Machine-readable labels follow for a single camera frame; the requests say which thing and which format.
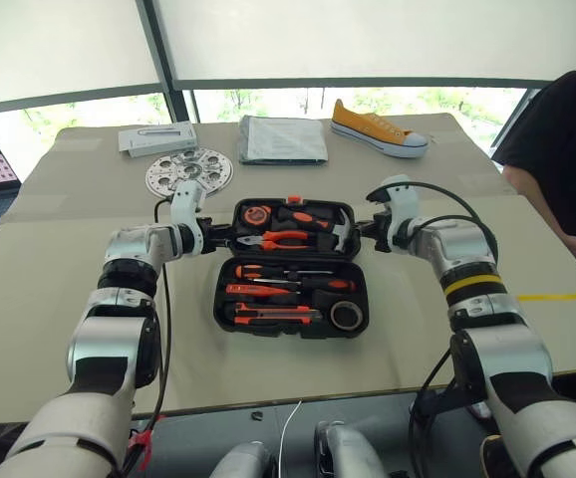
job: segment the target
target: robotic arm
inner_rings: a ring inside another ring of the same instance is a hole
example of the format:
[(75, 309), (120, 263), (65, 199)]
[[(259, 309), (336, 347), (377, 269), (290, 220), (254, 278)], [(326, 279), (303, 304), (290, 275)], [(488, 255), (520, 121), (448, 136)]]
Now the robotic arm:
[(432, 264), (448, 305), (457, 386), (470, 402), (486, 401), (520, 476), (576, 476), (576, 402), (551, 388), (549, 353), (507, 293), (485, 235), (456, 220), (419, 229), (428, 218), (407, 182), (390, 177), (368, 196), (386, 210), (362, 234), (377, 250)]
[(120, 475), (136, 389), (150, 384), (159, 367), (153, 297), (161, 266), (214, 250), (205, 240), (209, 219), (195, 217), (204, 197), (198, 183), (183, 182), (172, 200), (172, 224), (114, 233), (67, 352), (71, 385), (27, 425), (0, 478)]

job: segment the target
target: white cable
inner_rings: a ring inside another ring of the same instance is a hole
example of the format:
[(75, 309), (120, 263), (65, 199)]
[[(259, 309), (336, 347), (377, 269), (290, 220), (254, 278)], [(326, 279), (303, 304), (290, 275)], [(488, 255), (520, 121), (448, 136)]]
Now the white cable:
[(286, 427), (288, 426), (288, 423), (290, 423), (292, 415), (294, 415), (295, 412), (299, 409), (299, 406), (301, 406), (301, 400), (299, 400), (297, 406), (295, 406), (295, 408), (292, 410), (292, 413), (288, 415), (288, 419), (286, 420), (286, 423), (284, 423), (284, 429), (281, 430), (281, 438), (279, 439), (279, 476), (277, 478), (281, 478), (281, 455), (283, 454), (284, 450), (284, 435), (286, 434)]

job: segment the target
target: hammer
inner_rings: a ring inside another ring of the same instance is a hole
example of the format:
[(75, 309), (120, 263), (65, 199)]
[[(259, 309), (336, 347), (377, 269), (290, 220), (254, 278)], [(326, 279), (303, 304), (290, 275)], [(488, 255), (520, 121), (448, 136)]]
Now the hammer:
[(348, 235), (350, 234), (350, 218), (343, 209), (341, 209), (341, 215), (344, 222), (341, 224), (335, 224), (334, 222), (320, 219), (305, 212), (291, 211), (282, 207), (277, 212), (277, 219), (280, 221), (295, 221), (302, 229), (307, 231), (330, 232), (337, 236), (337, 246), (335, 247), (335, 251), (343, 252), (346, 239), (348, 239)]

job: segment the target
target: gray floor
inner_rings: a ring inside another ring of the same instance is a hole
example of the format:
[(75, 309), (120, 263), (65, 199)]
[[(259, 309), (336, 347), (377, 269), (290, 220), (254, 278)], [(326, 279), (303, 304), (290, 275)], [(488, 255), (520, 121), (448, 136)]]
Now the gray floor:
[[(303, 403), (293, 416), (284, 442), (283, 477), (314, 477), (313, 436), (320, 420), (343, 420), (362, 431), (376, 448), (386, 471), (407, 470), (408, 406), (414, 395), (348, 398)], [(134, 477), (206, 477), (234, 445), (262, 441), (279, 452), (281, 428), (294, 404), (171, 417), (153, 434), (153, 454), (146, 472)], [(254, 421), (251, 412), (263, 413)], [(480, 477), (478, 445), (486, 435), (464, 410), (441, 415), (432, 431), (432, 477)]]

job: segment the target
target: white roller blind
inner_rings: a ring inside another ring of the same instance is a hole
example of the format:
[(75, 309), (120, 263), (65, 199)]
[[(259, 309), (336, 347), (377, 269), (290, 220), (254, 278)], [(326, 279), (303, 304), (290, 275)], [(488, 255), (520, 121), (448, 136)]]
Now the white roller blind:
[(0, 102), (152, 83), (135, 0), (0, 0)]
[(570, 0), (157, 0), (179, 80), (553, 80), (576, 68)]

